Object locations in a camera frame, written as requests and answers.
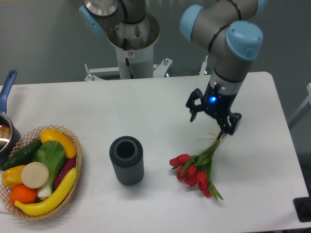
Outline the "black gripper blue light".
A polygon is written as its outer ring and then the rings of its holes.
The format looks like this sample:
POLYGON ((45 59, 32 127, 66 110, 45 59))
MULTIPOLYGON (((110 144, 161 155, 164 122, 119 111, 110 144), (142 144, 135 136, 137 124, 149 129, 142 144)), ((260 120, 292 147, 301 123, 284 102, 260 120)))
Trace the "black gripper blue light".
POLYGON ((216 119, 220 126, 221 131, 217 140, 220 140, 225 134, 233 135, 242 119, 240 113, 231 112, 231 106, 236 96, 237 93, 225 93, 219 83, 214 86, 209 83, 204 96, 200 89, 193 90, 186 102, 186 107, 189 108, 191 114, 190 122, 196 119, 198 112, 203 111, 202 104, 204 104, 205 112, 216 119))

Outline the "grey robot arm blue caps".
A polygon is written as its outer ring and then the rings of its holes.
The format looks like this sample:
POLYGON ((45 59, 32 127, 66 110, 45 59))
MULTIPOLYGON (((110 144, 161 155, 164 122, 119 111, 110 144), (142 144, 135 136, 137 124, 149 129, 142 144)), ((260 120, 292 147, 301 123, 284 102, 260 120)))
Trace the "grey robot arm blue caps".
MULTIPOLYGON (((220 0, 209 9, 192 5, 181 16, 183 36, 216 58, 206 91, 194 90, 186 107, 191 119, 199 112, 216 119, 221 134, 234 134, 240 123, 241 114, 231 112, 231 106, 263 41, 261 29, 248 20, 265 5, 264 0, 220 0)), ((86 0, 79 14, 115 47, 122 79, 154 76, 153 46, 160 28, 145 1, 86 0)))

